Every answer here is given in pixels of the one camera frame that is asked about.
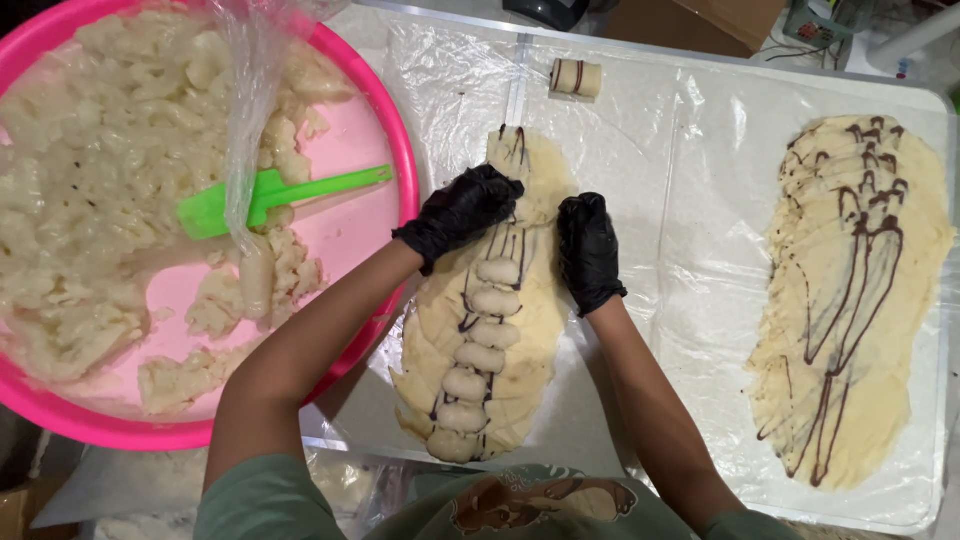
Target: mashed cassava dough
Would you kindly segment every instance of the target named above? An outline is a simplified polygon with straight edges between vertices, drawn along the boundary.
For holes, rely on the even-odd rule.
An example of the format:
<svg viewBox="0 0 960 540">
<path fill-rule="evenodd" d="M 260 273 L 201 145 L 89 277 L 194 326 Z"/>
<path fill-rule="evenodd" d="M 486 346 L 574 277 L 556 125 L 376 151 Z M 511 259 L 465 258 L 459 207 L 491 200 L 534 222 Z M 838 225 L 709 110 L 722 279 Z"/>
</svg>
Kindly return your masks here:
<svg viewBox="0 0 960 540">
<path fill-rule="evenodd" d="M 506 222 L 437 261 L 407 313 L 402 370 L 391 370 L 408 408 L 396 410 L 400 425 L 455 463 L 523 444 L 568 312 L 554 225 L 575 187 L 563 154 L 542 135 L 504 126 L 490 134 L 487 161 L 525 193 Z"/>
<path fill-rule="evenodd" d="M 889 116 L 817 120 L 787 145 L 746 367 L 756 437 L 790 478 L 852 489 L 909 419 L 913 338 L 955 232 L 944 174 Z"/>
<path fill-rule="evenodd" d="M 150 331 L 151 269 L 141 261 L 189 242 L 177 203 L 223 180 L 232 65 L 216 25 L 172 3 L 82 27 L 0 99 L 12 141 L 0 146 L 0 320 L 11 332 L 0 346 L 33 377 L 79 380 Z M 328 126 L 309 106 L 353 95 L 330 60 L 295 40 L 258 167 L 288 184 L 310 180 L 295 137 L 300 126 L 308 136 Z M 254 231 L 276 259 L 265 326 L 281 324 L 321 282 L 284 211 Z M 243 315 L 232 270 L 216 272 L 181 314 L 211 338 Z"/>
</svg>

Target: person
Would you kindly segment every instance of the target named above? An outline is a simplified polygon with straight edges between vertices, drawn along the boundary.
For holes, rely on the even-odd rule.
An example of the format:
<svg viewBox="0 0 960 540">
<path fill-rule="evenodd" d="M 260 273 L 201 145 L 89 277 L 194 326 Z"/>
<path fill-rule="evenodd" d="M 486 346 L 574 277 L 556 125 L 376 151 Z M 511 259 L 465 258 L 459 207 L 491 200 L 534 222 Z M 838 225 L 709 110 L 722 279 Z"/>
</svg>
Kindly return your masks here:
<svg viewBox="0 0 960 540">
<path fill-rule="evenodd" d="M 298 411 L 374 309 L 444 254 L 479 239 L 522 196 L 489 165 L 468 170 L 417 219 L 277 329 L 237 369 L 217 409 L 194 538 L 343 539 L 310 479 Z M 527 465 L 463 476 L 378 525 L 367 540 L 598 538 L 799 540 L 748 511 L 624 307 L 604 198 L 570 197 L 557 220 L 564 281 L 595 331 L 636 455 L 660 493 L 630 479 Z"/>
</svg>

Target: gloved hand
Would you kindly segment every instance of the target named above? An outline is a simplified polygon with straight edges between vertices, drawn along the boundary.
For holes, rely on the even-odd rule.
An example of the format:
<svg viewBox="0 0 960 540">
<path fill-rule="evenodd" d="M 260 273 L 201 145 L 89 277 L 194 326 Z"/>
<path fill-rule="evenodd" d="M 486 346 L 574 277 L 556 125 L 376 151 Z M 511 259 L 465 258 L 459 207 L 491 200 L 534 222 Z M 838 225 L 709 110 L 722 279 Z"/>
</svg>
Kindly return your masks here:
<svg viewBox="0 0 960 540">
<path fill-rule="evenodd" d="M 423 256 L 420 273 L 429 276 L 438 258 L 479 240 L 514 212 L 522 196 L 523 184 L 509 180 L 492 165 L 467 169 L 450 185 L 434 191 L 417 219 L 394 230 L 394 238 Z"/>
<path fill-rule="evenodd" d="M 616 233 L 603 195 L 567 197 L 557 217 L 560 230 L 560 270 L 566 287 L 584 317 L 611 296 L 627 296 L 620 282 Z"/>
</svg>

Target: cable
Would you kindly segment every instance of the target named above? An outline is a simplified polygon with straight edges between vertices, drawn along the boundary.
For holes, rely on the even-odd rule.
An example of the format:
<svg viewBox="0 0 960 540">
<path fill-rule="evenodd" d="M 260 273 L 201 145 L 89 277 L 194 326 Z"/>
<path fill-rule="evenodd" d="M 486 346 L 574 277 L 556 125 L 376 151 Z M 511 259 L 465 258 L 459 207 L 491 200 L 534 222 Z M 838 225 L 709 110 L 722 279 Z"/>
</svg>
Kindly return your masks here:
<svg viewBox="0 0 960 540">
<path fill-rule="evenodd" d="M 768 58 L 768 59 L 765 60 L 765 61 L 776 60 L 776 59 L 778 59 L 778 58 L 805 57 L 806 55 L 813 55 L 813 54 L 816 54 L 816 53 L 822 53 L 822 52 L 826 51 L 826 50 L 829 49 L 829 48 L 830 48 L 830 46 L 828 45 L 828 46 L 823 47 L 823 48 L 821 48 L 821 49 L 816 49 L 816 50 L 813 50 L 813 51 L 806 51 L 805 53 L 798 53 L 798 54 L 796 54 L 796 55 L 777 55 L 777 56 L 774 56 L 774 57 L 770 57 L 770 58 Z"/>
</svg>

